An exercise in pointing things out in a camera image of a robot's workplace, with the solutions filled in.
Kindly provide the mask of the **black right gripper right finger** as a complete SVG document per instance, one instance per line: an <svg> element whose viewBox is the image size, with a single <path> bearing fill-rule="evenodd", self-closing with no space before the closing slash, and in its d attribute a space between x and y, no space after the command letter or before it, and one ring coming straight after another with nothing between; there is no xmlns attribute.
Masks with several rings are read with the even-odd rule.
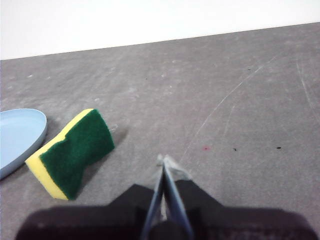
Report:
<svg viewBox="0 0 320 240"><path fill-rule="evenodd" d="M195 240L316 240L304 216L279 208L232 207L200 188L189 173L166 155L168 193L182 223Z"/></svg>

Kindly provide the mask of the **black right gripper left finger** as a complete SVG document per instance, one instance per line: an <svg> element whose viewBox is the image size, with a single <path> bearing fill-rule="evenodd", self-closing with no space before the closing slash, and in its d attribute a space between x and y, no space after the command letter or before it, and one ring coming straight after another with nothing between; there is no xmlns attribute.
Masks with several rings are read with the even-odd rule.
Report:
<svg viewBox="0 0 320 240"><path fill-rule="evenodd" d="M56 206L30 214L17 240L145 239L159 208L163 155L107 205Z"/></svg>

